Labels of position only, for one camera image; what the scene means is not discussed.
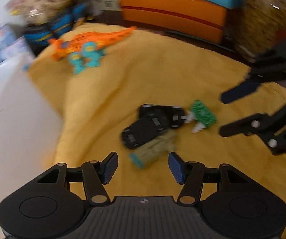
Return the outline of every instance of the toy car wheel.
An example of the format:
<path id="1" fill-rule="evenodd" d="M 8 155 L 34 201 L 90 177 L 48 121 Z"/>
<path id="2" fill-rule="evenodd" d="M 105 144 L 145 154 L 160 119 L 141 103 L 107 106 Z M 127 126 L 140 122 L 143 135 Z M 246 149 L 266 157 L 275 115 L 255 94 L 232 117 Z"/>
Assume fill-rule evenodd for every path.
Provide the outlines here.
<path id="1" fill-rule="evenodd" d="M 171 128 L 179 128 L 184 125 L 184 121 L 186 119 L 185 112 L 182 107 L 179 106 L 171 106 L 172 110 L 170 114 L 167 114 L 168 119 L 171 123 Z"/>
<path id="2" fill-rule="evenodd" d="M 143 104 L 141 107 L 143 107 L 143 108 L 149 108 L 149 107 L 152 107 L 153 106 L 153 104 Z"/>

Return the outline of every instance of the yellow blanket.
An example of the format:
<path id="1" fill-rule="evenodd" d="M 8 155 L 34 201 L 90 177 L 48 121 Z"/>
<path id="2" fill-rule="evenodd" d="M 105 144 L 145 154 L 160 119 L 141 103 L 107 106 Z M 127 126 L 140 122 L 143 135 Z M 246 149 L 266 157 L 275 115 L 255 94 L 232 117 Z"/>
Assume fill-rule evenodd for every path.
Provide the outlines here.
<path id="1" fill-rule="evenodd" d="M 113 32 L 119 26 L 87 24 L 64 35 L 65 40 L 88 32 Z M 201 100 L 217 116 L 218 123 L 192 134 L 193 124 L 178 129 L 176 152 L 185 161 L 206 167 L 229 163 L 286 202 L 286 154 L 272 156 L 257 136 L 223 138 L 219 126 L 256 112 L 273 113 L 286 103 L 286 89 L 275 83 L 230 105 L 219 95 L 240 81 L 249 68 L 215 52 L 147 31 L 134 33 L 106 49 L 101 66 L 73 75 L 66 59 L 54 62 L 50 46 L 35 60 L 29 74 L 52 106 L 64 117 L 54 163 L 69 167 L 89 160 L 102 160 L 111 151 L 119 156 L 119 167 L 107 186 L 115 195 L 176 198 L 181 190 L 167 165 L 167 155 L 144 170 L 130 161 L 120 140 L 123 128 L 133 123 L 141 104 L 179 105 L 188 109 Z M 84 197 L 81 186 L 73 191 Z M 204 185 L 202 199 L 215 185 Z"/>

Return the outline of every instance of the orange cabinet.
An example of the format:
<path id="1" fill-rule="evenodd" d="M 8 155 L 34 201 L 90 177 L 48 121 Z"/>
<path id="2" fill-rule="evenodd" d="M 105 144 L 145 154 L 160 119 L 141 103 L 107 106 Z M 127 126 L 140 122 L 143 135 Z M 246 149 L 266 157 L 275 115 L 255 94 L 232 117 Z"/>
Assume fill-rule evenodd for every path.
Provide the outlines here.
<path id="1" fill-rule="evenodd" d="M 205 0 L 120 0 L 123 18 L 220 43 L 226 8 Z"/>

